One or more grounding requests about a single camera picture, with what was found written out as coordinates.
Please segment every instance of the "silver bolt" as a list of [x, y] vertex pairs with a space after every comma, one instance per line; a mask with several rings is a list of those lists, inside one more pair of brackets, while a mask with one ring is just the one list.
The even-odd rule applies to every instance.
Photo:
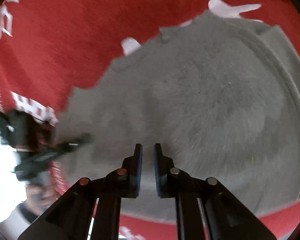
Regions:
[[118, 175], [124, 175], [127, 173], [127, 170], [124, 168], [120, 168], [120, 169], [117, 169], [116, 172]]
[[180, 170], [178, 168], [171, 168], [170, 169], [170, 173], [173, 175], [178, 175], [180, 172]]
[[213, 178], [213, 177], [208, 178], [207, 182], [208, 182], [208, 184], [210, 184], [212, 186], [217, 185], [217, 183], [218, 183], [218, 181], [215, 178]]

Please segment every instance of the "gray t-shirt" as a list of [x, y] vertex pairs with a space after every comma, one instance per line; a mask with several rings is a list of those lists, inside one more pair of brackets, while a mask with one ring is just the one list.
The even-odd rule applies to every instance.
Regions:
[[300, 59], [278, 26], [209, 11], [114, 60], [97, 85], [75, 88], [59, 140], [94, 143], [60, 161], [70, 183], [101, 178], [144, 147], [140, 197], [122, 212], [174, 221], [156, 195], [153, 145], [200, 179], [216, 177], [256, 215], [300, 199]]

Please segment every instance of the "red fabric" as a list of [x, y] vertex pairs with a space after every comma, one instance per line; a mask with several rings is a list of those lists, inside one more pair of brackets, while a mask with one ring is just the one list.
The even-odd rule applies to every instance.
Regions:
[[[90, 88], [114, 57], [121, 40], [143, 43], [161, 26], [177, 25], [201, 14], [209, 0], [20, 0], [6, 2], [13, 15], [13, 37], [0, 39], [0, 101], [15, 108], [11, 92], [56, 112], [66, 107], [73, 86]], [[279, 24], [300, 55], [300, 16], [289, 0], [223, 0], [230, 5], [258, 3], [243, 17]], [[300, 203], [262, 221], [276, 236], [300, 221]], [[175, 227], [122, 216], [134, 236], [175, 239]]]

